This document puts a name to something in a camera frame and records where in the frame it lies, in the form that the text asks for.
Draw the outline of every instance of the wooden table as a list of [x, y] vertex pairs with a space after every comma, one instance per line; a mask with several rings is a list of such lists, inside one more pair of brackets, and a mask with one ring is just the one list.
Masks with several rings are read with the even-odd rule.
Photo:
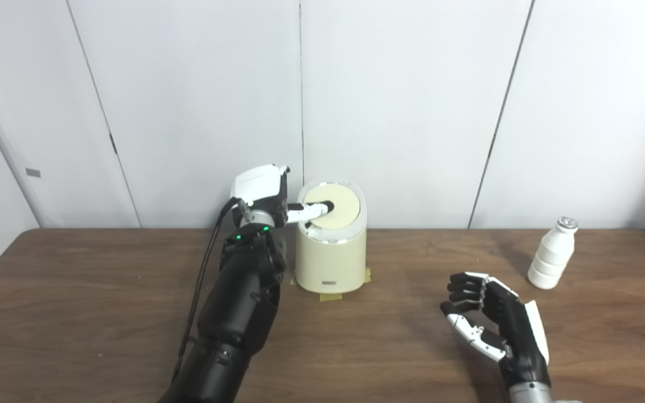
[[[581, 230], [551, 291], [524, 276], [543, 233], [370, 231], [372, 282], [361, 290], [321, 303], [286, 279], [238, 402], [507, 401], [496, 365], [453, 334], [437, 308], [448, 276], [464, 270], [492, 273], [537, 300], [555, 398], [645, 401], [645, 231]], [[0, 258], [0, 402], [156, 402], [207, 237], [173, 229], [21, 235]]]

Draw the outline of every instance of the masking tape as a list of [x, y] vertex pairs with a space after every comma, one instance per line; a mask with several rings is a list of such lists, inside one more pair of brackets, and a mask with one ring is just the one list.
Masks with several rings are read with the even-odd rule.
[[343, 299], [342, 294], [320, 294], [320, 302], [335, 301]]

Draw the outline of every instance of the white bottle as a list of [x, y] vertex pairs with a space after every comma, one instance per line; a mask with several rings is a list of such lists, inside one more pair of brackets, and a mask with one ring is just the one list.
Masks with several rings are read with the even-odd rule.
[[575, 219], [560, 217], [544, 235], [527, 274], [533, 285], [543, 290], [556, 287], [574, 253], [574, 233], [578, 229]]

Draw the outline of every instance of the robotic arm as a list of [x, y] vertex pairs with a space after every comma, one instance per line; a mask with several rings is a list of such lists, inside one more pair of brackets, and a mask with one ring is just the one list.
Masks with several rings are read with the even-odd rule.
[[[235, 400], [250, 359], [263, 348], [277, 313], [287, 248], [276, 229], [334, 207], [329, 201], [287, 204], [287, 172], [287, 166], [266, 165], [236, 178], [219, 221], [233, 206], [237, 230], [223, 242], [220, 276], [200, 310], [189, 356], [158, 403]], [[191, 313], [196, 302], [194, 298]]]
[[[441, 311], [474, 349], [499, 363], [512, 403], [551, 403], [549, 349], [535, 301], [520, 303], [517, 293], [483, 273], [452, 275], [447, 290]], [[463, 315], [474, 310], [497, 324], [499, 334]]]

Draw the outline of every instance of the cylindrical container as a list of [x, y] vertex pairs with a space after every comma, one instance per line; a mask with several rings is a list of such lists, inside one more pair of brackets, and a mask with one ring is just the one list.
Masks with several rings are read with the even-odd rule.
[[313, 293], [348, 293], [365, 283], [365, 198], [349, 181], [324, 179], [306, 184], [297, 197], [300, 203], [326, 200], [332, 212], [297, 225], [295, 280]]
[[533, 285], [544, 290], [556, 287], [574, 253], [574, 233], [578, 228], [575, 219], [560, 217], [544, 235], [527, 274]]

